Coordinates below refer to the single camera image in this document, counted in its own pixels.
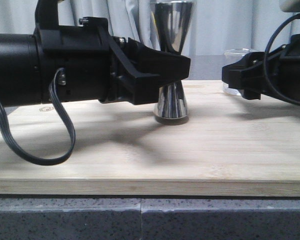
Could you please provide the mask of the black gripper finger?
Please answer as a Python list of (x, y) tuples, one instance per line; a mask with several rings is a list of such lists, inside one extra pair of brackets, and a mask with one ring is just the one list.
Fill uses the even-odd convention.
[(190, 58), (154, 50), (131, 38), (126, 43), (126, 55), (139, 72), (159, 75), (165, 82), (186, 79), (190, 73)]

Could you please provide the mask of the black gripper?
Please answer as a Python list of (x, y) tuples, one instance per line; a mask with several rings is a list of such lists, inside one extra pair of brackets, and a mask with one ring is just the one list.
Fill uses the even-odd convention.
[(290, 43), (271, 60), (269, 49), (246, 54), (238, 62), (222, 68), (221, 80), (230, 88), (241, 89), (246, 100), (260, 100), (262, 89), (269, 86), (273, 94), (282, 101), (300, 105), (300, 34), (291, 37)]
[(48, 85), (62, 68), (62, 102), (99, 100), (102, 103), (156, 103), (160, 88), (176, 77), (141, 73), (132, 75), (132, 64), (108, 32), (108, 20), (85, 17), (81, 26), (60, 25), (58, 17), (35, 17), (34, 31), (40, 77), (37, 103), (49, 100)]

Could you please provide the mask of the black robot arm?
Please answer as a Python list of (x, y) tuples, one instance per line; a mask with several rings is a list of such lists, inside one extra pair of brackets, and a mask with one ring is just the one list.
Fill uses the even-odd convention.
[(40, 19), (34, 34), (0, 34), (0, 100), (4, 106), (47, 103), (59, 68), (62, 102), (156, 103), (159, 89), (188, 77), (190, 59), (128, 39), (119, 43), (105, 18), (83, 26)]

